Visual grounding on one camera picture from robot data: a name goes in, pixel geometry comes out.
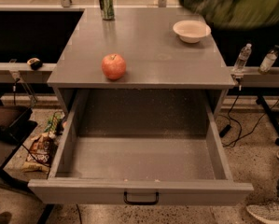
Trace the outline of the yellow black tape measure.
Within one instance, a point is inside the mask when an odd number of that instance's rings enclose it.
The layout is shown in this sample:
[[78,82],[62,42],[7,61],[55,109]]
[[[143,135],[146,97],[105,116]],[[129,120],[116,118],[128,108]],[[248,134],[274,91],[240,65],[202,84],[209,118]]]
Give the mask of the yellow black tape measure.
[[43,63],[38,58],[31,58],[27,61],[27,64],[31,67],[32,70],[38,70],[43,66]]

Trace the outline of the black rolling stand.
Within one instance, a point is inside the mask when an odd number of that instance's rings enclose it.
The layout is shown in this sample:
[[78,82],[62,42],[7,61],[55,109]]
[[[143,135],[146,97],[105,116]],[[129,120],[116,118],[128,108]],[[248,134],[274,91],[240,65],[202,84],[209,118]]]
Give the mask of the black rolling stand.
[[279,115],[279,111],[272,111],[272,109],[268,106],[264,97],[261,94],[258,95],[256,103],[263,107],[265,114],[268,116],[273,128],[275,129],[276,133],[278,134],[278,137],[275,140],[275,144],[277,146],[279,146],[279,123],[276,119],[276,117]]

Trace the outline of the red apple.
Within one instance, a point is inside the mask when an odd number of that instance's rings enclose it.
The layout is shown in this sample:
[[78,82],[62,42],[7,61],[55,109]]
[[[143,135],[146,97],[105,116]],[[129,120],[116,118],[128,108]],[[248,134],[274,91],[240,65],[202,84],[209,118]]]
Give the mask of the red apple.
[[102,59],[102,71],[111,80],[117,80],[126,72],[126,62],[119,54],[108,54]]

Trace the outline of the green soda can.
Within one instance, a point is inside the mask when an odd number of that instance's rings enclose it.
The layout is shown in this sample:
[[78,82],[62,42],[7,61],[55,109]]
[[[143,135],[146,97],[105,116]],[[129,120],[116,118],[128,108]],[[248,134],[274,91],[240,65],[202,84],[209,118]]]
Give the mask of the green soda can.
[[115,19],[113,0],[99,0],[101,16],[106,21]]

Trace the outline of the green jalapeno chip bag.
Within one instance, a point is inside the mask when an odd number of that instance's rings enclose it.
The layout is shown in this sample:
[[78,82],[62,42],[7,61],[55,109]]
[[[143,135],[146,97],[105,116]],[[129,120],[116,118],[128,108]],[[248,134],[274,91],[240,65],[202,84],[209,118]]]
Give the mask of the green jalapeno chip bag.
[[279,0],[178,0],[223,29],[249,30],[279,23]]

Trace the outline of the white bowl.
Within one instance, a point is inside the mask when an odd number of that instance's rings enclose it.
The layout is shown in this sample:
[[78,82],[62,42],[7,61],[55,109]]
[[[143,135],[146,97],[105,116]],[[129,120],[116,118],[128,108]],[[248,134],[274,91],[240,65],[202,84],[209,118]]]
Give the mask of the white bowl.
[[179,21],[173,30],[183,42],[190,44],[198,43],[211,34],[211,28],[202,21]]

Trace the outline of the open grey top drawer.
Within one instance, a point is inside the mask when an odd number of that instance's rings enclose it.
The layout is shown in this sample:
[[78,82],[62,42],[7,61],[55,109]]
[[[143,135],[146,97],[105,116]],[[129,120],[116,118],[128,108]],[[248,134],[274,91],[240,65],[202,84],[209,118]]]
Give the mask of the open grey top drawer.
[[233,180],[215,117],[201,90],[81,90],[46,179],[44,203],[235,205],[252,192]]

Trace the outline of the clear water bottle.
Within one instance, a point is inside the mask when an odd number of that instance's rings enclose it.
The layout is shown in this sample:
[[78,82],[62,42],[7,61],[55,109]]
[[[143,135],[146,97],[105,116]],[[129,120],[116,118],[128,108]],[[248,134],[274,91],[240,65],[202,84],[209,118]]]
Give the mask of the clear water bottle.
[[264,57],[258,71],[261,74],[267,74],[275,63],[279,55],[279,46],[274,45],[273,48]]
[[250,43],[247,43],[240,51],[236,62],[233,66],[233,72],[234,73],[241,73],[251,55],[252,52],[252,45]]

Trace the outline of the green snack bag on floor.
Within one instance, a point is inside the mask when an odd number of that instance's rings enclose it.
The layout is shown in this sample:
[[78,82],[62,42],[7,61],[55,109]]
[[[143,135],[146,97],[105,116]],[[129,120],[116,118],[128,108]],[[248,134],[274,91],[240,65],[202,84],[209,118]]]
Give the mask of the green snack bag on floor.
[[54,112],[53,115],[48,119],[45,132],[60,134],[63,131],[63,118],[64,113],[62,111]]

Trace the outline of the brown snack bag on floor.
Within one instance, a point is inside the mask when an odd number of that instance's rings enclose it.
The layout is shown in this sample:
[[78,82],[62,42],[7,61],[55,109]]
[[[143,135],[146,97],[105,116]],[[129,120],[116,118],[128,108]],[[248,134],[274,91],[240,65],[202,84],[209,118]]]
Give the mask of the brown snack bag on floor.
[[24,172],[43,172],[50,170],[56,145],[48,133],[41,133],[32,139],[33,143],[28,149],[28,154],[21,169]]

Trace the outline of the black tray cart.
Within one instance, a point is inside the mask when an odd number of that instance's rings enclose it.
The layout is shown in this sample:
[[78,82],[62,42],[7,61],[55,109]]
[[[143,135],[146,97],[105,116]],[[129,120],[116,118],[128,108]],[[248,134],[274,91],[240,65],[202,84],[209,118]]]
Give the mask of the black tray cart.
[[0,95],[0,171],[35,129],[32,113],[28,106],[4,105]]

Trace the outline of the grey cabinet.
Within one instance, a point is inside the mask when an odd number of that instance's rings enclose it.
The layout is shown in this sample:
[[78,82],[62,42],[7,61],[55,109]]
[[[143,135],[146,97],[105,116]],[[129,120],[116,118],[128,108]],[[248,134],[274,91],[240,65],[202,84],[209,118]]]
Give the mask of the grey cabinet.
[[[179,21],[202,20],[180,7],[118,7],[115,19],[105,21],[99,9],[88,7],[48,84],[63,106],[69,101],[66,89],[230,89],[234,81],[215,40],[207,36],[187,44],[173,30]],[[101,68],[103,57],[112,53],[127,65],[123,78],[114,82]]]

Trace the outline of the grey sneaker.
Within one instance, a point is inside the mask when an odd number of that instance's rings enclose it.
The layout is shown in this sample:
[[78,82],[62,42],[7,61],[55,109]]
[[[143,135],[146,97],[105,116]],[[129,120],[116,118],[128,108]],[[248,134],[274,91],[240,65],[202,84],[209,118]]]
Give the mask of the grey sneaker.
[[249,204],[246,211],[263,224],[279,224],[279,198],[260,204]]

